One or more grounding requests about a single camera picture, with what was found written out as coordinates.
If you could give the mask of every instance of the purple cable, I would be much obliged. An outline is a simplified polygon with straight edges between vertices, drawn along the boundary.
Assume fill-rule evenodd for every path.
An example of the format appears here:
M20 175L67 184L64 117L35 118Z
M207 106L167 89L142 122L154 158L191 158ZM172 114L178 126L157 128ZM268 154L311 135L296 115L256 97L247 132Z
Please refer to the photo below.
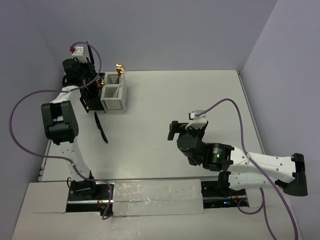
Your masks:
M258 212L261 211L261 209L264 207L264 204L265 204L265 193L263 191L262 188L260 188L260 191L261 191L261 194L262 194L262 203L261 203L261 206L259 207L259 209L257 211L253 211L253 212L246 212L246 211L243 211L241 208L240 208L240 204L245 200L245 199L241 199L238 204L237 204L237 208L239 209L240 212L242 212L243 214L247 214L247 215L254 215L254 214L257 214Z
M206 114L207 112L209 112L210 110L214 109L216 106L218 106L219 104L221 104L221 103L223 103L223 102L225 102L225 101L231 102L231 103L234 105L234 107L235 107L235 109L236 109L236 111L237 111L237 113L238 113L239 122L240 122L241 146L242 146L242 150L243 150L244 154L247 156L247 155L248 155L248 152L247 152L247 150L246 150L246 148L245 148L244 126L243 126L243 122L242 122L240 110L239 110L239 108L238 108L238 106L237 106L237 104L236 104L235 101L233 101L233 100L230 99L230 98L224 98L224 99L218 101L217 103L215 103L214 105L212 105L211 107L209 107L207 110L205 110L205 111L203 111L203 112L200 112L200 113L196 114L195 116L196 116L196 117L199 117L199 116L201 116L201 115L203 115L203 114ZM282 195L282 193L280 192L280 190L277 188L276 184L275 184L275 183L271 180L271 178L268 176L268 174L267 174L251 157L249 157L249 160L250 160L250 162L252 162L253 165L254 165L257 169L259 169L259 171L265 176L265 178L270 182L270 184L272 185L272 187L275 189L275 191L277 192L277 194L278 194L279 197L281 198L281 200L282 200L282 202L283 202L283 204L284 204L284 206L285 206L285 209L287 210L287 212L288 212L288 214L289 214L289 216L290 216L291 222L292 222L292 226L293 226L293 230L294 230L294 240L298 240L298 228L297 228L297 224L296 224L295 218L294 218L294 216L293 216L293 214L292 214L292 212L291 212L291 210L290 210L290 207L289 207L287 201L285 200L284 196ZM271 230L271 228L270 228L270 226L269 226L265 202L262 202L262 203L263 203L263 205L264 205L264 206L263 206L263 210L265 211L265 213L264 213L265 223L266 223L266 225L267 225L267 228L268 228L271 236L273 237L273 239L276 240L276 237L275 237L275 235L273 234L273 232L272 232L272 230Z
M75 91L75 90L78 90L78 89L83 89L83 88L85 88L86 86L92 84L92 83L97 79L97 77L99 76L100 71L101 71L101 57L100 57L98 51L97 51L92 45L90 45L89 43L87 43L87 42L81 42L81 41L74 43L74 44L72 45L72 47L75 46L75 45L77 45L77 44L86 44L86 45L90 46L90 47L96 52L96 54L97 54L97 56L98 56L98 58L99 58L100 66L99 66L99 70L98 70L97 75L95 76L95 78L94 78L92 81L90 81L90 82L87 83L86 85L83 85L83 86L74 88L74 89L72 89L71 91ZM21 143L16 139L16 136L14 135L14 132L13 132L13 129L12 129L12 122L13 122L13 117L14 117L15 110L17 109L18 105L19 105L24 99L26 99L26 98L28 98L28 97L30 97L30 96L32 96L32 95L39 94L39 93L67 93L67 92L68 92L68 91L61 91L61 90L38 90L38 91L34 91L34 92L29 93L28 95L24 96L23 98L21 98L21 99L15 104L15 106L13 107L13 109L12 109L12 111L11 111L11 113L10 113L10 117L9 117L9 133L10 133L10 136L11 136L12 140L14 141L15 144L17 144L17 146L18 146L19 148L21 148L23 151L27 152L28 154L34 155L34 156L36 156L36 157L48 158L48 159L63 159L63 160L68 161L70 164L73 164L73 163L74 163L70 158L67 158L67 157L64 157L64 156L50 156L50 155L39 154L39 153L33 152L33 151L25 148L25 147L24 147L23 145L21 145ZM103 211L102 220L106 220L106 219L108 219L109 217L111 217L111 215L106 217L107 211L108 211L108 209L109 209L109 207L110 207L111 199L112 199L112 197L113 197L113 190L112 190L112 187L111 187L110 183L107 182L107 181L104 180L104 179L89 179L89 178L83 176L83 175L78 171L78 169L77 169L77 167L76 167L75 165L72 166L72 167L73 167L74 171L75 171L81 178L83 178L84 180L90 181L90 182L103 182L103 183L105 183L105 184L108 185L108 187L109 187L109 189L110 189L109 202L107 203L107 205L106 205L106 207L105 207L105 209L104 209L104 211Z

